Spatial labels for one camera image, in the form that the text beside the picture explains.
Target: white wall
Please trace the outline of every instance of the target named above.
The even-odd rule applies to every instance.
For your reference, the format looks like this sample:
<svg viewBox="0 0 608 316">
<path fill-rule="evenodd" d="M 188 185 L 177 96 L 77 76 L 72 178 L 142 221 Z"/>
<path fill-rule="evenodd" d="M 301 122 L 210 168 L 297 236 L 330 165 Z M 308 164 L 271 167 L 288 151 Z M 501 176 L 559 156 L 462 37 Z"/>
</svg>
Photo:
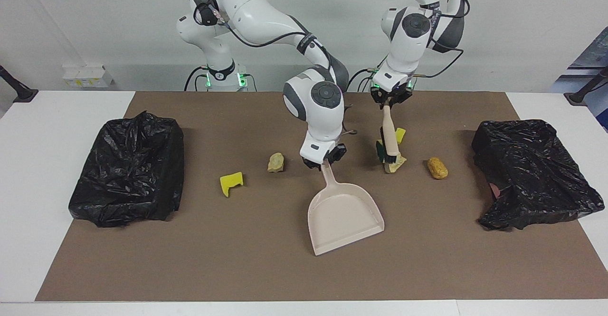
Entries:
<svg viewBox="0 0 608 316">
<path fill-rule="evenodd" d="M 39 0 L 87 63 L 102 63 L 118 89 L 181 89 L 204 56 L 174 29 L 188 0 Z M 413 0 L 269 0 L 297 17 L 352 72 L 376 65 L 389 42 L 380 17 Z M 470 0 L 453 69 L 418 89 L 548 91 L 554 80 L 608 25 L 608 0 Z M 62 64 L 74 62 L 33 13 L 28 0 L 0 0 L 0 63 L 39 89 L 67 89 Z M 290 46 L 250 49 L 230 35 L 235 58 L 262 90 L 282 88 L 307 63 Z M 420 73 L 435 73 L 453 54 L 428 52 Z"/>
</svg>

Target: yellow foam piece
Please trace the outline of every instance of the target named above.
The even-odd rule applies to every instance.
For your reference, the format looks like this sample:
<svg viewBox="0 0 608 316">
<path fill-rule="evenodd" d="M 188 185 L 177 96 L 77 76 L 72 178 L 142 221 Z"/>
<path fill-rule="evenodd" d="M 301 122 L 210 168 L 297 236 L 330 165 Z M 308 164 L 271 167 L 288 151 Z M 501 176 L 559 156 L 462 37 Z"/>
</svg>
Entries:
<svg viewBox="0 0 608 316">
<path fill-rule="evenodd" d="M 226 197 L 229 197 L 230 188 L 234 188 L 237 185 L 243 185 L 243 173 L 237 172 L 232 175 L 224 176 L 219 178 L 219 184 L 222 186 L 222 192 Z"/>
<path fill-rule="evenodd" d="M 395 131 L 395 136 L 397 137 L 397 143 L 401 145 L 403 137 L 406 136 L 406 130 L 404 130 L 403 128 L 397 128 L 397 130 Z"/>
</svg>

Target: black plastic bag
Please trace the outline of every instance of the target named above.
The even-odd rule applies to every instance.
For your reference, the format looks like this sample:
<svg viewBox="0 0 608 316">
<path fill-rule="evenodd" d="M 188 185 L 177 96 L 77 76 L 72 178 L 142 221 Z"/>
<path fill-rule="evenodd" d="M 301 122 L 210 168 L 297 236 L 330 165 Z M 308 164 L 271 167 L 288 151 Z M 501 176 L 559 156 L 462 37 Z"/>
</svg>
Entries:
<svg viewBox="0 0 608 316">
<path fill-rule="evenodd" d="M 473 139 L 475 164 L 494 204 L 478 222 L 491 230 L 571 221 L 604 210 L 556 130 L 542 120 L 484 121 Z"/>
<path fill-rule="evenodd" d="M 143 112 L 100 130 L 70 199 L 75 219 L 117 227 L 166 220 L 180 207 L 184 134 L 174 119 Z"/>
</svg>

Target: beige dustpan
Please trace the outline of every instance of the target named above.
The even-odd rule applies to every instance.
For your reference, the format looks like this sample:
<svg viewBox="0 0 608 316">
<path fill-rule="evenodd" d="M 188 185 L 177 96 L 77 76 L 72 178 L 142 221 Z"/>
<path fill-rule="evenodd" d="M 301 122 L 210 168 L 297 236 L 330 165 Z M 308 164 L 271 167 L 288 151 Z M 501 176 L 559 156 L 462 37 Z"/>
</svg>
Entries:
<svg viewBox="0 0 608 316">
<path fill-rule="evenodd" d="M 351 244 L 384 230 L 374 199 L 360 186 L 336 182 L 327 161 L 321 165 L 326 188 L 308 207 L 308 231 L 315 255 Z"/>
</svg>

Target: garbage bag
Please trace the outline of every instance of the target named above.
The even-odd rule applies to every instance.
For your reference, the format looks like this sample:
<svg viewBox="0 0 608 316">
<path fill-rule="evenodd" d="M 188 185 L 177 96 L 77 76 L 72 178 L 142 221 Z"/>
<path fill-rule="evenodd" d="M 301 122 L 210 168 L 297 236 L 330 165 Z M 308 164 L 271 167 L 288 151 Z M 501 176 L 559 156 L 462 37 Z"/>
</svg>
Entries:
<svg viewBox="0 0 608 316">
<path fill-rule="evenodd" d="M 118 227 L 166 220 L 180 208 L 184 134 L 174 119 L 143 112 L 100 130 L 69 202 L 75 219 Z"/>
<path fill-rule="evenodd" d="M 484 121 L 473 150 L 493 190 L 494 203 L 478 220 L 487 229 L 523 230 L 604 210 L 602 197 L 543 120 Z"/>
</svg>

